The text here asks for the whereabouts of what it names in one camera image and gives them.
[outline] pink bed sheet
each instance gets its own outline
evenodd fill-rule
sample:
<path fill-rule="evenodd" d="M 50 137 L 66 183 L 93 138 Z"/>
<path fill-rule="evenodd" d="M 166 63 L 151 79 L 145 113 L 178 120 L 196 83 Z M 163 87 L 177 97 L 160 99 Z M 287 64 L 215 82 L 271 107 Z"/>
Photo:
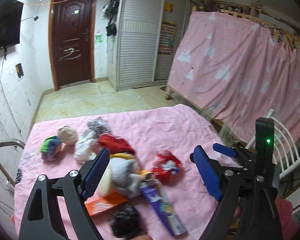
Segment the pink bed sheet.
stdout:
<path fill-rule="evenodd" d="M 85 116 L 40 122 L 33 126 L 20 160 L 23 178 L 15 187 L 15 226 L 20 230 L 26 202 L 37 177 L 46 174 L 48 178 L 65 176 L 70 170 L 79 169 L 74 158 L 74 147 L 64 146 L 54 162 L 41 160 L 40 147 L 43 140 L 56 134 L 63 125 L 74 127 L 79 133 L 87 128 L 87 121 L 98 116 Z M 177 105 L 153 110 L 102 115 L 108 120 L 113 134 L 125 138 L 135 149 L 136 157 L 144 169 L 151 169 L 157 152 L 170 150 L 183 164 L 183 171 L 164 186 L 168 199 L 185 225 L 187 234 L 178 239 L 197 240 L 207 226 L 217 202 L 209 196 L 195 164 L 189 155 L 194 147 L 202 145 L 210 158 L 222 165 L 236 166 L 231 158 L 212 149 L 214 143 L 222 143 L 209 122 L 188 106 Z M 172 239 L 158 219 L 156 213 L 139 196 L 130 200 L 142 218 L 143 228 L 155 240 Z M 60 210 L 70 239 L 77 237 L 67 213 L 64 198 L 59 198 Z M 114 239 L 108 219 L 112 212 L 94 216 L 93 221 L 104 239 Z"/>
<path fill-rule="evenodd" d="M 255 120 L 270 109 L 295 141 L 300 138 L 300 49 L 274 42 L 255 22 L 192 13 L 168 85 L 212 110 L 240 140 L 250 141 Z"/>

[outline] tiled floor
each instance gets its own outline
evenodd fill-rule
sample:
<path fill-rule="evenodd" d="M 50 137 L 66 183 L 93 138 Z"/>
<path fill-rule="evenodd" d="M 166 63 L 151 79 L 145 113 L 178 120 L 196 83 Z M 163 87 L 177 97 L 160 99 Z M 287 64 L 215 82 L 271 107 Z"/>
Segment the tiled floor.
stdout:
<path fill-rule="evenodd" d="M 36 122 L 175 106 L 160 86 L 115 91 L 108 81 L 61 89 L 43 98 Z"/>

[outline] pink curtain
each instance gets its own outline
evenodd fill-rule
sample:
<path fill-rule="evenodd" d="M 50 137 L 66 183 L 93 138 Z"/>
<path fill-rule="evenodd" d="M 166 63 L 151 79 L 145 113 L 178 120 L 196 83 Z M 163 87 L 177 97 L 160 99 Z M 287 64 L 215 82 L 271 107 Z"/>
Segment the pink curtain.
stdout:
<path fill-rule="evenodd" d="M 248 142 L 270 109 L 300 137 L 300 49 L 273 41 L 268 29 L 218 12 L 194 12 L 175 54 L 168 85 L 210 108 Z"/>

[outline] toothpaste tube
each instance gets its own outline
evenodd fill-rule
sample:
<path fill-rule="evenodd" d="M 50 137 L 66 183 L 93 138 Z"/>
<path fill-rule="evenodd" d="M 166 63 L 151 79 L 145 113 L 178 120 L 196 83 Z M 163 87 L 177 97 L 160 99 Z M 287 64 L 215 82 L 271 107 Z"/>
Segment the toothpaste tube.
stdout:
<path fill-rule="evenodd" d="M 159 180 L 153 179 L 151 181 L 142 182 L 140 184 L 140 190 L 157 212 L 158 217 L 170 235 L 179 236 L 186 232 L 185 227 L 168 202 Z"/>

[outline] silver screw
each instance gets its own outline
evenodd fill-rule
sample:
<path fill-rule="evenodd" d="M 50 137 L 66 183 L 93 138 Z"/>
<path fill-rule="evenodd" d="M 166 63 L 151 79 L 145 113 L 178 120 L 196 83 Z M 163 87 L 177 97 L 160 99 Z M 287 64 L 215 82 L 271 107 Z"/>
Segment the silver screw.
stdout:
<path fill-rule="evenodd" d="M 228 177 L 231 177 L 233 175 L 233 171 L 231 170 L 225 170 L 225 175 L 228 176 Z"/>
<path fill-rule="evenodd" d="M 79 172 L 76 171 L 76 170 L 70 171 L 70 173 L 69 173 L 69 175 L 70 175 L 71 177 L 75 177 L 75 176 L 77 176 L 78 174 L 79 174 Z"/>
<path fill-rule="evenodd" d="M 257 176 L 257 181 L 263 182 L 264 180 L 265 180 L 265 179 L 264 179 L 262 176 L 260 176 L 260 175 Z"/>
<path fill-rule="evenodd" d="M 43 180 L 45 180 L 46 179 L 46 176 L 44 176 L 44 175 L 40 175 L 39 177 L 38 177 L 38 181 L 43 181 Z"/>

